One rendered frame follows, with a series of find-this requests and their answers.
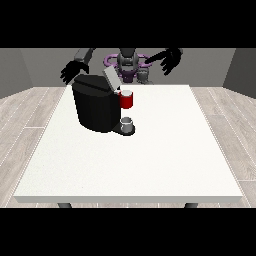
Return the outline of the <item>black coffee machine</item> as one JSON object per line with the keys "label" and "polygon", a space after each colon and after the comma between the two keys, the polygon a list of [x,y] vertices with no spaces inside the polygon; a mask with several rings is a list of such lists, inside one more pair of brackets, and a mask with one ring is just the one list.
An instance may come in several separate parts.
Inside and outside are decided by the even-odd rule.
{"label": "black coffee machine", "polygon": [[101,133],[116,132],[123,136],[135,133],[121,131],[120,88],[112,91],[107,79],[98,75],[80,74],[74,79],[72,91],[79,122],[85,128]]}

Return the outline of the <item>pale grey machine lid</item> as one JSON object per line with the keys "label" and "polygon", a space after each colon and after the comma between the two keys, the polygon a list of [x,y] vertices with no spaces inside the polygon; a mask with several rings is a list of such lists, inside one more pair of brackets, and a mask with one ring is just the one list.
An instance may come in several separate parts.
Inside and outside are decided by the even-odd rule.
{"label": "pale grey machine lid", "polygon": [[107,82],[109,83],[112,91],[116,91],[122,84],[113,66],[105,68],[103,70],[103,75],[107,79]]}

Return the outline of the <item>small grey coffee pod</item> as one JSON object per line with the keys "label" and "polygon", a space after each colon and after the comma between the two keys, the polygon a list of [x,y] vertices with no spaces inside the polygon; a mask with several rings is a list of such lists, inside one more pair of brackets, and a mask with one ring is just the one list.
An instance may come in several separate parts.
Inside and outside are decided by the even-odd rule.
{"label": "small grey coffee pod", "polygon": [[149,70],[147,68],[140,68],[137,71],[137,81],[142,84],[148,82]]}

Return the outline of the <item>small grey cup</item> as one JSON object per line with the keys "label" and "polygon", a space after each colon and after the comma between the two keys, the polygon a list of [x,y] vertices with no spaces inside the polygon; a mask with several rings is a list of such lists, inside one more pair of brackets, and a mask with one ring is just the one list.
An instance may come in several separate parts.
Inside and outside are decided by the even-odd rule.
{"label": "small grey cup", "polygon": [[129,133],[133,129],[133,120],[130,117],[123,117],[120,119],[121,131]]}

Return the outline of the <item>red pod holder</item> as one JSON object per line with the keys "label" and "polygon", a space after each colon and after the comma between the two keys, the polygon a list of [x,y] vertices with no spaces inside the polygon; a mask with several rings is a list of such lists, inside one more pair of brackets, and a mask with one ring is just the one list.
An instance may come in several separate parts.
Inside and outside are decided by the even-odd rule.
{"label": "red pod holder", "polygon": [[129,109],[133,106],[133,92],[131,90],[121,90],[119,92],[120,107]]}

